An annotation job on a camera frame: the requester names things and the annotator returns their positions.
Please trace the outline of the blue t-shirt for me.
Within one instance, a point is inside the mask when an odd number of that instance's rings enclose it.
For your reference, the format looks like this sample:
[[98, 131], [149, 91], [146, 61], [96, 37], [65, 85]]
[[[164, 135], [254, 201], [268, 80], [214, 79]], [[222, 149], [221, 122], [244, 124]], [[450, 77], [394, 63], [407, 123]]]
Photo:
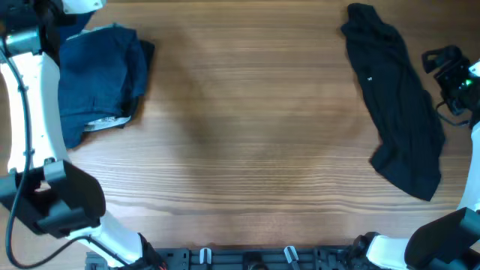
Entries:
[[57, 32], [59, 34], [60, 43], [63, 44], [68, 38], [74, 35], [78, 35], [86, 27], [94, 14], [94, 11], [89, 13], [76, 14], [73, 23], [58, 26]]

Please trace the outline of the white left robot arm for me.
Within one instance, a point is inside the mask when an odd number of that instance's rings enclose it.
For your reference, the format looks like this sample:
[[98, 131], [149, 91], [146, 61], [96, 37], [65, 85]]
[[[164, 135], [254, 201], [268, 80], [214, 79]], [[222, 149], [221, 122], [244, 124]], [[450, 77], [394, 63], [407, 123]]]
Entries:
[[1, 204], [9, 211], [5, 251], [14, 256], [14, 222], [34, 234], [79, 242], [112, 269], [164, 269], [143, 235], [124, 227], [106, 209], [96, 178], [74, 166], [62, 136], [58, 88], [61, 26], [104, 6], [102, 1], [3, 1], [1, 75], [12, 131]]

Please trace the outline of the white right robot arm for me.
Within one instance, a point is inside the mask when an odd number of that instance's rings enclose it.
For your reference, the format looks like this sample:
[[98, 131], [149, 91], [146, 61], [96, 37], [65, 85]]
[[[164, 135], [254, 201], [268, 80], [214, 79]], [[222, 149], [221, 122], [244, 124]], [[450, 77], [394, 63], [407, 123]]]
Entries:
[[471, 63], [456, 46], [424, 52], [422, 64], [441, 89], [451, 114], [472, 113], [472, 158], [457, 210], [419, 227], [409, 238], [391, 238], [375, 232], [360, 235], [345, 255], [345, 263], [369, 269], [454, 270], [478, 269], [479, 252], [479, 63]]

